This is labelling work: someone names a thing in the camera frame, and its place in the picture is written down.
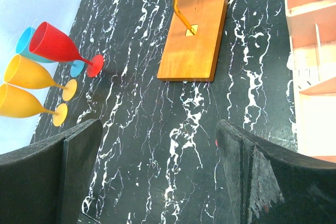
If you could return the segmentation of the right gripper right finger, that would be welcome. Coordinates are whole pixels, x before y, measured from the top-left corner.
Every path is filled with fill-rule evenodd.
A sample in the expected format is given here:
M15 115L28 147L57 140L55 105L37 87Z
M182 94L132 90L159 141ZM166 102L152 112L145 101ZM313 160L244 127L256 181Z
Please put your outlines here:
M335 223L335 163L227 120L217 123L216 140L234 223Z

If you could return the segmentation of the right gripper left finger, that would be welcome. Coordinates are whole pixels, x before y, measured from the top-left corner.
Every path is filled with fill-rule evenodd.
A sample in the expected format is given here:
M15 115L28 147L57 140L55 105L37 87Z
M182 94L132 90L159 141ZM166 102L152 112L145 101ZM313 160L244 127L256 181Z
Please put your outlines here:
M89 119L1 155L1 223L77 223L102 139Z

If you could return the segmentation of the yellow-base orange wine glass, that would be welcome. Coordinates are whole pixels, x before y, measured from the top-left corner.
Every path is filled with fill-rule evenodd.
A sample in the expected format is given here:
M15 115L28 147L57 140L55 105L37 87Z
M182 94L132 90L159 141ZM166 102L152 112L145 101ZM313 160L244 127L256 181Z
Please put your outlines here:
M52 114L53 125L61 126L67 117L68 107L62 103L55 111L48 110L28 91L6 83L1 85L1 116L28 118L40 113Z

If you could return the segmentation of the yellow-base amber wine glass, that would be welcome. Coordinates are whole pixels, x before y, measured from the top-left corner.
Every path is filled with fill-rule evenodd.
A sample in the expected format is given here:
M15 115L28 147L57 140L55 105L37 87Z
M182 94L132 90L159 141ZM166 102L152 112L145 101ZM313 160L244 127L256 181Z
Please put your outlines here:
M69 80L65 86L56 83L42 65L21 55L15 55L7 65L4 81L33 90L58 87L63 90L62 99L64 101L69 101L74 97L78 86L76 79Z

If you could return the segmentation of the red wine glass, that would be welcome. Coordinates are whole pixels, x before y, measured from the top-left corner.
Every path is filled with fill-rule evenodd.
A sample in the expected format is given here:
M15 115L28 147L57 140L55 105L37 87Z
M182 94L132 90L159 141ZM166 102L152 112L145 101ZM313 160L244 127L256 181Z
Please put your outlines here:
M48 22L42 22L35 30L29 51L57 62L80 60L88 64L87 75L91 78L101 72L104 64L102 55L95 55L91 60L82 57L71 38Z

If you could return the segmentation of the blue wine glass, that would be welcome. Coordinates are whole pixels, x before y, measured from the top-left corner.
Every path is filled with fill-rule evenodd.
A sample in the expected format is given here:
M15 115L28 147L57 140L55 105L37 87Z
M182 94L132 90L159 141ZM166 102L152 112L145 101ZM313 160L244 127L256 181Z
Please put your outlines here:
M25 29L25 31L21 34L16 44L16 49L15 49L16 54L19 54L21 56L24 56L28 59L31 59L33 61L40 62L40 63L54 63L54 61L52 60L49 60L42 56L33 54L29 51L29 44L30 44L31 38L33 37L34 32L35 32L35 29L33 27L28 27ZM82 73L84 69L84 65L85 65L85 63L80 60L75 60L73 62L67 62L67 64L71 65L70 76L73 78L79 76Z

